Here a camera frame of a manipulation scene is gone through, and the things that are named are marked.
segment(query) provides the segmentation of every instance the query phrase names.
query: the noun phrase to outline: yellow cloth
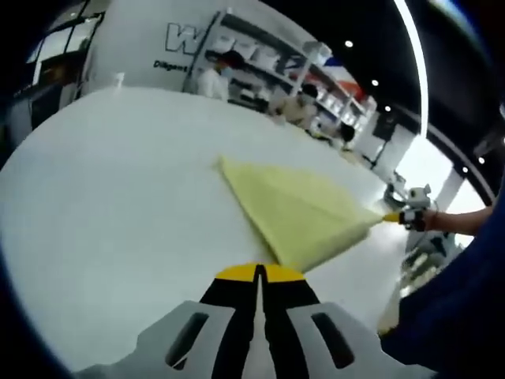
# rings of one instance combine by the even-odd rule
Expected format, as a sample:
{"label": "yellow cloth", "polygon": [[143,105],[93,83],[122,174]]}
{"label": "yellow cloth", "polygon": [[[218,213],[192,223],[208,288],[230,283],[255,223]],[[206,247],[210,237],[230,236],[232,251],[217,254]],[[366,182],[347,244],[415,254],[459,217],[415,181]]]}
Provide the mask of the yellow cloth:
{"label": "yellow cloth", "polygon": [[300,272],[347,250],[381,221],[345,189],[312,172],[227,158],[220,167],[279,263]]}

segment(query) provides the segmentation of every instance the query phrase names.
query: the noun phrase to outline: person in white shirt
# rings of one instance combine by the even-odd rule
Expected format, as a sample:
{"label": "person in white shirt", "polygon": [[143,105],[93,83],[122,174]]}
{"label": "person in white shirt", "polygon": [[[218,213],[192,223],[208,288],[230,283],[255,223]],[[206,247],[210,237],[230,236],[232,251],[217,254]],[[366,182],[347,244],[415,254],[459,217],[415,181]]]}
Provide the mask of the person in white shirt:
{"label": "person in white shirt", "polygon": [[301,86],[301,92],[295,97],[285,97],[273,101],[268,113],[274,117],[284,117],[289,123],[309,130],[312,120],[317,115],[316,102],[318,91],[313,84]]}
{"label": "person in white shirt", "polygon": [[236,51],[227,51],[218,57],[214,67],[205,70],[197,81],[196,93],[227,102],[228,87],[234,69],[241,69],[245,64],[244,57]]}

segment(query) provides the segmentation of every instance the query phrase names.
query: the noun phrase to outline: round white table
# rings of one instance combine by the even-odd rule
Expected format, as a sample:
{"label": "round white table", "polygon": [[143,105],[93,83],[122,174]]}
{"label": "round white table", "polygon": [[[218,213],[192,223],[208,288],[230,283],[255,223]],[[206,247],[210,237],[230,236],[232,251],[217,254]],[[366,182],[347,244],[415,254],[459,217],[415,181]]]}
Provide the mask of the round white table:
{"label": "round white table", "polygon": [[[14,289],[71,370],[112,363],[214,275],[267,261],[214,163],[306,168],[367,207],[385,185],[327,145],[247,109],[187,94],[108,88],[46,120],[0,173],[0,232]],[[406,233],[379,225],[307,278],[370,328],[399,274]]]}

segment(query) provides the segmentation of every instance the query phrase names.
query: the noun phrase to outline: window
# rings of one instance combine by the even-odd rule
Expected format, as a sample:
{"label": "window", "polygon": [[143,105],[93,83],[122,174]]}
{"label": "window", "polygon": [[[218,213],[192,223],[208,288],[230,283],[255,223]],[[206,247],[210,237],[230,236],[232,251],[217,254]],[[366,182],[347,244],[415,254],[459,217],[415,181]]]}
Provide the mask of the window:
{"label": "window", "polygon": [[[484,202],[472,187],[468,180],[465,180],[459,189],[456,197],[452,201],[447,212],[449,213],[468,213],[479,211],[485,207]],[[467,247],[473,241],[469,235],[456,235],[456,243]]]}
{"label": "window", "polygon": [[82,24],[76,25],[70,36],[69,46],[66,52],[80,50],[83,46],[83,42],[92,36],[97,21],[98,18],[88,18]]}
{"label": "window", "polygon": [[39,55],[40,48],[42,47],[42,41],[37,44],[37,46],[33,49],[32,53],[27,59],[27,63],[32,63],[37,59],[37,55]]}
{"label": "window", "polygon": [[111,0],[91,0],[82,13],[83,17],[90,17],[98,12],[105,12],[109,8]]}
{"label": "window", "polygon": [[54,20],[53,24],[49,27],[49,30],[53,30],[57,28],[58,26],[64,24],[65,22],[69,22],[71,20],[74,20],[78,15],[79,12],[82,10],[82,7],[84,6],[85,2],[81,2],[80,4],[76,4],[74,6],[70,6],[69,8],[65,9],[56,20]]}
{"label": "window", "polygon": [[436,199],[451,173],[452,162],[430,141],[415,137],[396,171],[406,180],[406,188],[432,188],[430,197]]}
{"label": "window", "polygon": [[42,48],[40,49],[39,59],[33,75],[33,84],[39,83],[40,66],[42,61],[54,57],[55,55],[63,54],[65,50],[66,41],[70,36],[70,29],[67,28],[59,32],[51,33],[43,41]]}

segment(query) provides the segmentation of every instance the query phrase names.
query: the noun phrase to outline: blue fabric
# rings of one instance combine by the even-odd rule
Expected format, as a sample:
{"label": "blue fabric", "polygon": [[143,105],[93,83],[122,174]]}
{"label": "blue fabric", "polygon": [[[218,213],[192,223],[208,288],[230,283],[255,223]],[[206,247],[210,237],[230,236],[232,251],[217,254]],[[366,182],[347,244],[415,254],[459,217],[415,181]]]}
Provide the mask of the blue fabric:
{"label": "blue fabric", "polygon": [[479,377],[505,345],[505,199],[472,243],[431,282],[400,302],[385,352],[451,377]]}

